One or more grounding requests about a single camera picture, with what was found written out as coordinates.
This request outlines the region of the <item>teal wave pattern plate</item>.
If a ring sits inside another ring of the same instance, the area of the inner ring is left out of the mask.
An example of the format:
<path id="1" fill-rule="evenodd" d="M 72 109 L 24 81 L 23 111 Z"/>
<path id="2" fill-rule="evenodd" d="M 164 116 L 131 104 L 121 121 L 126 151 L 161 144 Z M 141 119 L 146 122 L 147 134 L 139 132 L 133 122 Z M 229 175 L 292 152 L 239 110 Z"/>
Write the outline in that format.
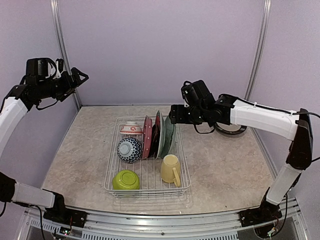
<path id="1" fill-rule="evenodd" d="M 165 135 L 163 141 L 163 148 L 160 152 L 161 158 L 164 158 L 169 153 L 175 137 L 176 125 L 171 123 L 171 119 L 169 116 L 167 116 L 164 120 L 163 129 L 165 130 Z"/>

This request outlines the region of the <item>black rimmed dark plate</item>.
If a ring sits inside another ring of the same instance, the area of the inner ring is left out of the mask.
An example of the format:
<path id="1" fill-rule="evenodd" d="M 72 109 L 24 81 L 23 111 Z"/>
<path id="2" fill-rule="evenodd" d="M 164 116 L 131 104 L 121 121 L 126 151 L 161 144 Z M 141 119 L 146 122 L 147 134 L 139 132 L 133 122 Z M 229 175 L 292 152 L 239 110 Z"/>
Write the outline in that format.
<path id="1" fill-rule="evenodd" d="M 222 135 L 230 138 L 238 138 L 245 134 L 247 127 L 243 125 L 236 124 L 223 124 L 217 122 L 215 124 L 215 129 Z"/>

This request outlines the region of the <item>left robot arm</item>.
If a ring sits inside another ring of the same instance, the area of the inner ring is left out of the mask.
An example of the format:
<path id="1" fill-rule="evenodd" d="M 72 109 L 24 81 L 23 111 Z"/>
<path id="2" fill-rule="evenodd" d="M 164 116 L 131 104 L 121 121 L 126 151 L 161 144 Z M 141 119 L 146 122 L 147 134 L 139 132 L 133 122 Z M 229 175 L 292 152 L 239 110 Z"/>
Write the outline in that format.
<path id="1" fill-rule="evenodd" d="M 36 76 L 28 76 L 24 84 L 15 85 L 3 100 L 3 107 L 0 111 L 1 153 L 19 122 L 33 106 L 41 110 L 39 104 L 47 98 L 63 102 L 77 87 L 87 81 L 89 76 L 74 67 L 71 69 L 71 75 L 64 71 L 59 78 L 47 78 L 33 82 L 36 79 Z M 4 173 L 0 174 L 1 202 L 50 209 L 50 214 L 63 223 L 70 218 L 70 211 L 57 202 L 58 196 L 58 193 L 20 183 Z"/>

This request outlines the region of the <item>red floral plate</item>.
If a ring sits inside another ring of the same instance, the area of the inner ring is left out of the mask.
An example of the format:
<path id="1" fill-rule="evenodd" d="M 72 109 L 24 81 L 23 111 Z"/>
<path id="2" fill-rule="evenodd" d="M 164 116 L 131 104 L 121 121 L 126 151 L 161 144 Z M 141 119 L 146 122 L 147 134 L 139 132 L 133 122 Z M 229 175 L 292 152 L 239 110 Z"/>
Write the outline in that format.
<path id="1" fill-rule="evenodd" d="M 158 110 L 155 117 L 155 123 L 152 127 L 152 138 L 148 157 L 156 157 L 158 154 L 160 136 L 161 136 L 161 111 Z"/>

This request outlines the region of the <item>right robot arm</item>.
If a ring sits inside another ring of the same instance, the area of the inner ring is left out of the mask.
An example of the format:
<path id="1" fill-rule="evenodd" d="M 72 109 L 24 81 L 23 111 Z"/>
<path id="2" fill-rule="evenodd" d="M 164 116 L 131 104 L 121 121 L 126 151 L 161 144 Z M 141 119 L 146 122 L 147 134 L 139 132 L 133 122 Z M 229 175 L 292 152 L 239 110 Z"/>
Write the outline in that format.
<path id="1" fill-rule="evenodd" d="M 254 209 L 260 222 L 268 221 L 301 173 L 312 164 L 313 134 L 308 111 L 267 107 L 229 94 L 221 94 L 217 100 L 213 100 L 211 94 L 203 98 L 187 96 L 185 100 L 186 105 L 170 107 L 172 124 L 245 126 L 282 136 L 291 142 L 285 165 L 266 191 L 260 206 Z"/>

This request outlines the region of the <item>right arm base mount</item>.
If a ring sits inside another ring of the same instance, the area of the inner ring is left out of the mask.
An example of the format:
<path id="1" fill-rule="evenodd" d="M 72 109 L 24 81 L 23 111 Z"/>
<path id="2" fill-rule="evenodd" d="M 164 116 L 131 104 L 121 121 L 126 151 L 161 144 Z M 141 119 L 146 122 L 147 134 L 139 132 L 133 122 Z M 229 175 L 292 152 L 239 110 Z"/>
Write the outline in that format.
<path id="1" fill-rule="evenodd" d="M 238 213 L 242 227 L 259 225 L 276 219 L 283 215 L 280 209 L 270 210 L 268 208 L 248 208 Z"/>

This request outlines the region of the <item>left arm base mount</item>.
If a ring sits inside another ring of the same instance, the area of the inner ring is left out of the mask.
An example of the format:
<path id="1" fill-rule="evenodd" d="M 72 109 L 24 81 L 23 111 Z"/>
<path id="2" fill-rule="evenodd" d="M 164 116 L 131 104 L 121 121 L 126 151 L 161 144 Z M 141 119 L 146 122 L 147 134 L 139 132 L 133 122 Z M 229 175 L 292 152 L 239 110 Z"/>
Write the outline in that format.
<path id="1" fill-rule="evenodd" d="M 84 228 L 88 214 L 85 211 L 66 208 L 65 210 L 55 210 L 48 208 L 43 214 L 43 218 L 71 227 Z"/>

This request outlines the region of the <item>pink dotted plate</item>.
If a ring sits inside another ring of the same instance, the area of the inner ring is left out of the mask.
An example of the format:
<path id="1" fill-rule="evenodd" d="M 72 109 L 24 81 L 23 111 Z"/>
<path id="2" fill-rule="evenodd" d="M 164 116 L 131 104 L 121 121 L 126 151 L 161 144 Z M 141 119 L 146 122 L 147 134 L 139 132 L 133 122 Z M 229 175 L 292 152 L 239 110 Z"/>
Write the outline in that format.
<path id="1" fill-rule="evenodd" d="M 142 150 L 142 159 L 146 159 L 149 156 L 151 143 L 152 143 L 152 119 L 149 116 L 145 116 L 143 123 L 143 150 Z"/>

